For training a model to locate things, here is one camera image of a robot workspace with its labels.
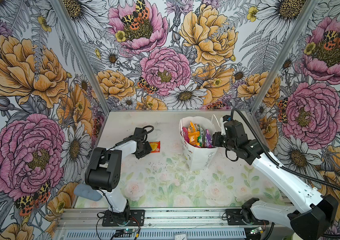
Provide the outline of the red yellow snack packet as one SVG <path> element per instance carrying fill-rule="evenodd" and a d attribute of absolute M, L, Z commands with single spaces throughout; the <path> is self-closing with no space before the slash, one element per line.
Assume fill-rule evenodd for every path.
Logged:
<path fill-rule="evenodd" d="M 160 152 L 160 142 L 149 142 L 151 146 L 152 153 L 159 153 Z"/>

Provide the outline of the purple snack packet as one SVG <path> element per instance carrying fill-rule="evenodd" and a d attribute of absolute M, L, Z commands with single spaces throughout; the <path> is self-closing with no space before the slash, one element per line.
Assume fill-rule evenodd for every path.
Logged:
<path fill-rule="evenodd" d="M 211 136 L 211 133 L 208 129 L 206 129 L 205 146 L 206 146 L 206 148 L 209 148 L 209 149 L 213 148 L 212 136 Z"/>

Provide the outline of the orange Fox's fruits candy bag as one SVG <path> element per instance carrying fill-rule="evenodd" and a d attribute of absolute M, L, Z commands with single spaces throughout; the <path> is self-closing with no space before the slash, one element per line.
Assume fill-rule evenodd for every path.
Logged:
<path fill-rule="evenodd" d="M 201 146 L 201 144 L 199 142 L 200 131 L 188 133 L 188 137 L 189 137 L 190 145 L 192 145 L 194 147 L 200 147 Z"/>

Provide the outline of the white paper bag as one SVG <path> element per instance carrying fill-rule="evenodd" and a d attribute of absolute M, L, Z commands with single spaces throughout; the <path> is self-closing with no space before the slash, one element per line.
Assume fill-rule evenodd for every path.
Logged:
<path fill-rule="evenodd" d="M 214 146 L 210 149 L 206 147 L 201 148 L 194 147 L 190 145 L 190 143 L 188 144 L 182 136 L 182 127 L 189 128 L 190 122 L 200 125 L 205 130 L 205 133 L 206 129 L 208 129 L 211 133 L 212 140 L 213 134 L 216 133 L 216 128 L 212 123 L 212 120 L 208 120 L 203 117 L 186 117 L 180 120 L 179 129 L 181 134 L 181 143 L 189 168 L 191 171 L 203 170 L 209 166 L 212 158 L 217 153 L 218 148 Z"/>

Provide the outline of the pink chips bag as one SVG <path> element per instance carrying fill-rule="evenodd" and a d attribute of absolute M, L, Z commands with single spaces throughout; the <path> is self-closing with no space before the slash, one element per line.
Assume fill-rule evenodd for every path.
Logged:
<path fill-rule="evenodd" d="M 186 127 L 182 127 L 182 136 L 184 140 L 189 144 L 190 143 L 190 138 L 189 138 L 189 129 Z"/>

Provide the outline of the green Fox's spring tea bag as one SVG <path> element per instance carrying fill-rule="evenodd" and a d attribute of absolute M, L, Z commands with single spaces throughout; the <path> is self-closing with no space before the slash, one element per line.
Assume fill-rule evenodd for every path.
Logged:
<path fill-rule="evenodd" d="M 198 136 L 199 146 L 201 148 L 205 148 L 206 147 L 206 134 L 205 134 L 205 130 L 201 126 L 199 126 L 199 132 L 200 132 L 200 135 Z"/>

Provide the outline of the small orange biscuit packet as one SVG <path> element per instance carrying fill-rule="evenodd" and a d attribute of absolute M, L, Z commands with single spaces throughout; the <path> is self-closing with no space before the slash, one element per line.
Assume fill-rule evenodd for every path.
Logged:
<path fill-rule="evenodd" d="M 190 126 L 188 128 L 188 133 L 195 133 L 197 131 L 197 128 L 193 122 L 190 122 Z"/>

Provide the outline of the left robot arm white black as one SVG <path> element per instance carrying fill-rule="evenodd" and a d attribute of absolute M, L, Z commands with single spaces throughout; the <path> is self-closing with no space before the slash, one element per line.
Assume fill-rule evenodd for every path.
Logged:
<path fill-rule="evenodd" d="M 85 184 L 97 191 L 108 202 L 106 214 L 112 223 L 126 225 L 131 218 L 128 200 L 118 188 L 122 159 L 134 155 L 138 160 L 149 155 L 152 148 L 147 140 L 153 126 L 136 128 L 134 134 L 124 138 L 113 147 L 97 147 L 93 150 L 85 173 Z"/>

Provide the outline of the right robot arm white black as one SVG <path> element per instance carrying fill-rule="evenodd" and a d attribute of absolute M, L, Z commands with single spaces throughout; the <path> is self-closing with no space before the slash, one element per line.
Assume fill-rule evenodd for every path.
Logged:
<path fill-rule="evenodd" d="M 283 170 L 283 164 L 257 140 L 249 140 L 243 124 L 230 116 L 220 119 L 221 131 L 214 133 L 213 145 L 236 153 L 263 173 L 292 203 L 269 204 L 251 198 L 242 205 L 243 221 L 269 221 L 292 229 L 303 240 L 317 240 L 332 226 L 338 208 L 334 197 L 323 196 L 299 177 Z"/>

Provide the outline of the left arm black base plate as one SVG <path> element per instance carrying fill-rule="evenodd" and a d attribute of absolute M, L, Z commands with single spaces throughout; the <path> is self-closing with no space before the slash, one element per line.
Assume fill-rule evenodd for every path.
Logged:
<path fill-rule="evenodd" d="M 145 210 L 128 210 L 114 213 L 107 210 L 102 220 L 103 227 L 143 227 Z"/>

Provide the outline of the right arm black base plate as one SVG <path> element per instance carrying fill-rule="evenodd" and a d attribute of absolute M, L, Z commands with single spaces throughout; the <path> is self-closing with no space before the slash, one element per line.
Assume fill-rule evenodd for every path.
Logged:
<path fill-rule="evenodd" d="M 221 219 L 227 221 L 229 226 L 234 225 L 260 225 L 267 226 L 269 221 L 258 220 L 250 210 L 246 209 L 226 209 Z"/>

